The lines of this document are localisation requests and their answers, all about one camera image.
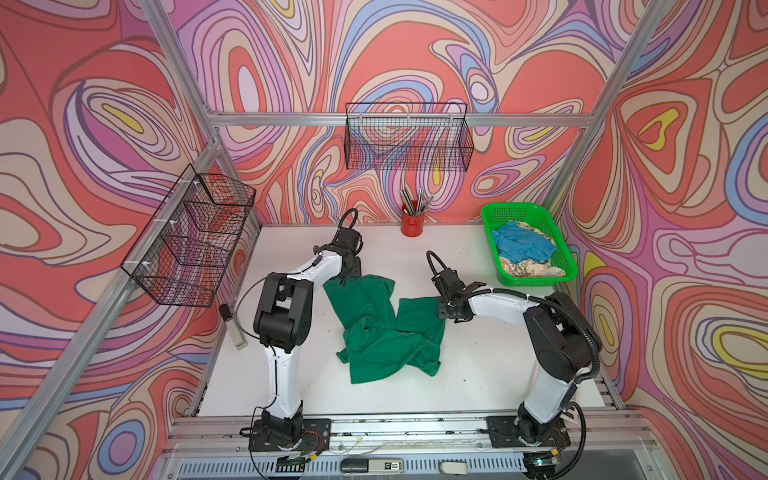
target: black wire mesh basket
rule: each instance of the black wire mesh basket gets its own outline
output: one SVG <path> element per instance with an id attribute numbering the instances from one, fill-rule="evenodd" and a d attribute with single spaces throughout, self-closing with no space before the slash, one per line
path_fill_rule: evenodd
<path id="1" fill-rule="evenodd" d="M 461 102 L 346 104 L 350 170 L 464 171 L 475 151 Z"/>
<path id="2" fill-rule="evenodd" d="M 213 305 L 255 199 L 239 180 L 195 174 L 141 261 L 123 269 L 161 305 Z"/>

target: psychedelic wallpaper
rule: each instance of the psychedelic wallpaper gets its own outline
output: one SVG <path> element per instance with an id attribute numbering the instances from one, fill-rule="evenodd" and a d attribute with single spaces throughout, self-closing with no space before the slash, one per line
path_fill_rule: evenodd
<path id="1" fill-rule="evenodd" d="M 133 3 L 0 2 L 0 435 L 202 150 L 198 132 Z M 215 309 L 138 290 L 21 478 L 145 478 L 217 328 Z"/>
<path id="2" fill-rule="evenodd" d="M 768 477 L 768 3 L 677 2 L 561 205 L 624 401 L 681 478 Z"/>
<path id="3" fill-rule="evenodd" d="M 344 112 L 348 101 L 464 101 L 473 112 L 590 112 L 640 0 L 185 2 L 170 12 L 210 108 Z M 399 221 L 407 181 L 431 221 L 539 201 L 578 129 L 476 127 L 467 173 L 349 171 L 343 128 L 221 130 L 265 223 L 331 223 L 349 207 Z"/>

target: red cup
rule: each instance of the red cup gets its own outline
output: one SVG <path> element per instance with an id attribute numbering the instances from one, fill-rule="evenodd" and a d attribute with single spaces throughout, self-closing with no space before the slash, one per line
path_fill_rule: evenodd
<path id="1" fill-rule="evenodd" d="M 424 214 L 417 217 L 411 217 L 406 213 L 406 206 L 402 206 L 402 219 L 400 220 L 400 231 L 406 237 L 418 237 L 424 231 Z"/>

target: green fabric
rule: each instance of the green fabric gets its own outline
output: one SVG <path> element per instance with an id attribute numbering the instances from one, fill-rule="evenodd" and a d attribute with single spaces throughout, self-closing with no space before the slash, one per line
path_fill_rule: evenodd
<path id="1" fill-rule="evenodd" d="M 445 331 L 437 297 L 400 299 L 395 317 L 393 280 L 366 275 L 348 278 L 344 286 L 329 280 L 323 288 L 344 325 L 346 348 L 336 355 L 349 364 L 352 383 L 384 379 L 406 364 L 437 374 Z"/>

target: green plastic basket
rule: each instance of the green plastic basket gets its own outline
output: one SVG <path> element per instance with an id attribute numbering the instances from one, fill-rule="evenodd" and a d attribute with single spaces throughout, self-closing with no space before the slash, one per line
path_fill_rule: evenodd
<path id="1" fill-rule="evenodd" d="M 568 251 L 565 240 L 547 209 L 537 204 L 488 204 L 482 208 L 480 216 L 485 225 L 485 235 L 488 237 L 488 245 L 491 246 L 493 260 L 496 262 L 496 276 L 499 282 L 507 286 L 552 286 L 557 282 L 569 282 L 576 278 L 578 267 L 574 257 Z M 516 277 L 502 269 L 502 262 L 498 259 L 498 250 L 491 230 L 496 230 L 512 220 L 526 222 L 552 237 L 558 249 L 549 260 L 553 266 L 559 266 L 565 270 L 565 276 Z"/>

